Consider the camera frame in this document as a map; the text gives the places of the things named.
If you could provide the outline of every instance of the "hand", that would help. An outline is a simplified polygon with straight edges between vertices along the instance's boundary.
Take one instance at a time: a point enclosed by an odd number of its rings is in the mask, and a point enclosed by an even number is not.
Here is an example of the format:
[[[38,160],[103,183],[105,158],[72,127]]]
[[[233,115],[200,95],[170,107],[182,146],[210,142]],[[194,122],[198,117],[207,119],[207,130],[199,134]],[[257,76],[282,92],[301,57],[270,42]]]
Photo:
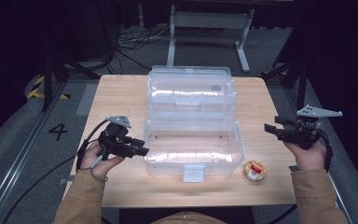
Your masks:
[[[304,150],[297,144],[283,142],[295,155],[298,170],[308,171],[324,169],[326,147],[320,141],[315,142],[310,149]]]
[[[89,168],[93,162],[98,158],[98,153],[101,151],[100,144],[98,141],[92,142],[87,148],[86,153],[83,157],[83,161],[81,162],[81,169]],[[119,165],[124,158],[115,156],[107,161],[99,161],[97,165],[92,169],[93,173],[98,176],[105,177],[107,173],[115,166]]]

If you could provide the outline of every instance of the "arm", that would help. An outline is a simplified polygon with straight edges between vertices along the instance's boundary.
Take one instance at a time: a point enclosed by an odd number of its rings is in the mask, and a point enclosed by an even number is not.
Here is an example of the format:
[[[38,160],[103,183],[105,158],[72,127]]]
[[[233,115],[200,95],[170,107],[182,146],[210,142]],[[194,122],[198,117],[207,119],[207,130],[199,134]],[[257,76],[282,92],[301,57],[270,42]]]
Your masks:
[[[348,223],[336,205],[337,195],[324,169],[326,148],[320,142],[308,150],[283,143],[295,155],[299,170],[292,173],[299,223]]]
[[[55,217],[58,223],[101,223],[101,204],[103,200],[104,179],[110,169],[124,161],[114,157],[108,161],[100,161],[91,174],[90,166],[97,159],[101,150],[98,142],[92,143],[86,150],[81,169],[62,200]]]

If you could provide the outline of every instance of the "wooden table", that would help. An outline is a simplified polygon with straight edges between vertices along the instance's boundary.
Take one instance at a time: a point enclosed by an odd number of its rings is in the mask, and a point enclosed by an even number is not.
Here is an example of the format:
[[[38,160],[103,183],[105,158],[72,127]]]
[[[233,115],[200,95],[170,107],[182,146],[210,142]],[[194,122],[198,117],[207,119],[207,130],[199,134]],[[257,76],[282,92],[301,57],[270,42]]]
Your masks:
[[[289,166],[294,156],[264,123],[274,124],[277,115],[264,80],[234,77],[238,92],[236,117],[249,160],[261,161],[268,169],[260,182],[242,174],[243,164],[232,175],[207,175],[203,183],[184,183],[180,175],[153,176],[142,157],[127,158],[108,174],[103,207],[187,207],[293,204],[295,196]],[[103,76],[100,80],[83,139],[108,115],[128,116],[132,128],[128,136],[143,139],[147,112],[147,76]]]

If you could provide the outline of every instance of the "tan jacket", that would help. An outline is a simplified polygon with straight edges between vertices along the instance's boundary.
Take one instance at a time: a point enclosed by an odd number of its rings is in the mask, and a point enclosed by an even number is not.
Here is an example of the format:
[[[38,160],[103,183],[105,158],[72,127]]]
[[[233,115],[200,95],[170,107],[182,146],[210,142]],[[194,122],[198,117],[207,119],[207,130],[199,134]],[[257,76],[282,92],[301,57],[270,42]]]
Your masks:
[[[336,206],[336,193],[325,170],[292,173],[299,223],[348,223]],[[54,224],[101,223],[104,183],[94,179],[90,171],[79,170],[74,183],[61,202]],[[194,212],[183,212],[153,222],[153,224],[225,223]]]

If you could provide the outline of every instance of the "clear plastic container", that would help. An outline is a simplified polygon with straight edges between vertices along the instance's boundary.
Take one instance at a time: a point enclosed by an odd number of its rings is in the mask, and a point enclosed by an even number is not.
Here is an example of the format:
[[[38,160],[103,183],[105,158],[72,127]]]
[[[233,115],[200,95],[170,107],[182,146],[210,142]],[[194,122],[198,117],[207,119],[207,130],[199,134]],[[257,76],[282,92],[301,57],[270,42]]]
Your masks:
[[[144,133],[147,172],[182,175],[185,182],[231,174],[244,159],[236,99],[228,68],[153,67]]]

